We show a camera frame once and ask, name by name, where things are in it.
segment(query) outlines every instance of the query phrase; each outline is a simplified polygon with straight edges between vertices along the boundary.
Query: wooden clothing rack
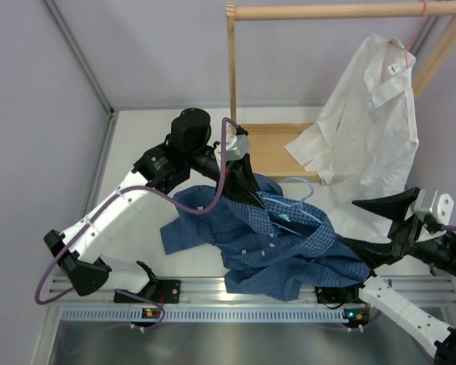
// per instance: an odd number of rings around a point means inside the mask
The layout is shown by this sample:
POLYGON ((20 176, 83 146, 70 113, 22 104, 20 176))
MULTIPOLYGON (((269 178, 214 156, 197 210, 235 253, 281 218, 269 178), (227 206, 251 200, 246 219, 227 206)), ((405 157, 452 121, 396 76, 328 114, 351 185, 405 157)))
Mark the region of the wooden clothing rack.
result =
MULTIPOLYGON (((422 2, 299 6, 235 6, 232 2, 227 3, 231 118, 236 120, 235 24, 237 21, 422 17, 424 11, 425 5, 422 2)), ((456 0, 446 2, 428 0, 427 15, 451 15, 451 19, 413 78, 413 92, 416 99, 423 94, 456 45, 456 0)), ((276 181, 289 176, 301 176, 313 182, 320 182, 319 175, 315 171, 305 171, 284 148, 285 144, 298 137, 310 125, 311 123, 243 125, 250 132, 253 170, 276 181)))

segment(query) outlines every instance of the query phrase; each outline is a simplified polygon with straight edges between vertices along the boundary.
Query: clothing tag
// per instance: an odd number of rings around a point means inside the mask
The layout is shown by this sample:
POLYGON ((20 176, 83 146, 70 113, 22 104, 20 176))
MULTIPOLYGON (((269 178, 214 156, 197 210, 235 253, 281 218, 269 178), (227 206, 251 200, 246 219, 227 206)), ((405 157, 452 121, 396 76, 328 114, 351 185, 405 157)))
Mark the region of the clothing tag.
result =
POLYGON ((401 66, 398 63, 394 63, 390 66, 388 66, 388 71, 390 72, 390 75, 395 75, 401 70, 401 66))

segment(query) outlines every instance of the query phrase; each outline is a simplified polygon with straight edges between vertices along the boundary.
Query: black wire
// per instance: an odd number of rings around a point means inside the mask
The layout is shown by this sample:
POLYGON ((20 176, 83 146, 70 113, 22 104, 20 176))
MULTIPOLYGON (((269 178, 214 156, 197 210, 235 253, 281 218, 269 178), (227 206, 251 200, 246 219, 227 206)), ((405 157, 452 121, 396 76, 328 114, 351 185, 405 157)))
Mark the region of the black wire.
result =
POLYGON ((339 309, 344 305, 344 303, 338 304, 337 306, 329 306, 326 303, 324 303, 324 305, 326 306, 326 308, 329 308, 329 309, 339 309))

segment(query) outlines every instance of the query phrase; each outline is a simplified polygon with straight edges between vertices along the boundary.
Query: garment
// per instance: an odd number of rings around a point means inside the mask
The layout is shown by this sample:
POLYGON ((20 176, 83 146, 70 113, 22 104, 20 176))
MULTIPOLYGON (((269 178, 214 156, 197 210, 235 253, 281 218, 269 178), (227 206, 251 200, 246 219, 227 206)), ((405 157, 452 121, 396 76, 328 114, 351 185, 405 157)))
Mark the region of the garment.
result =
POLYGON ((398 40, 367 38, 318 120, 286 146, 307 171, 318 172, 336 198, 328 215, 344 236, 387 236, 389 221, 355 209, 351 201, 402 192, 412 167, 419 144, 411 76, 415 58, 407 54, 407 67, 402 48, 398 40))
MULTIPOLYGON (((282 189, 268 178, 256 175, 262 198, 289 205, 282 189)), ((174 195, 190 208, 207 206, 214 198, 211 186, 193 186, 174 195)), ((225 276, 230 293, 266 294, 280 300, 299 296, 302 282, 319 287, 346 287, 367 279, 369 268, 350 249, 337 241, 326 214, 309 204, 302 214, 297 207, 264 201, 265 209, 222 198, 207 214, 193 215, 180 209, 179 218, 161 228, 167 254, 210 243, 221 250, 223 264, 231 269, 225 276), (273 225, 280 217, 304 224, 312 232, 297 236, 273 225)))

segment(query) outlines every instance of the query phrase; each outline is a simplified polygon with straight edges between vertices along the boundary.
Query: gray floor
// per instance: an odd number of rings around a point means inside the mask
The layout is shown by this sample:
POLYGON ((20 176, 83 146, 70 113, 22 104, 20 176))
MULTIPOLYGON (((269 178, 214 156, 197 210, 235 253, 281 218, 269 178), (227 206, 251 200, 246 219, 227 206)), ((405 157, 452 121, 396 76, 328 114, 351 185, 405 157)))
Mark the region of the gray floor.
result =
MULTIPOLYGON (((441 318, 441 311, 429 311, 441 318)), ((346 333, 313 324, 174 324, 141 334, 128 326, 89 340, 111 323, 63 322, 50 365, 280 365, 430 363, 411 337, 380 316, 363 333, 346 333)), ((324 325, 340 329, 341 325, 324 325)))

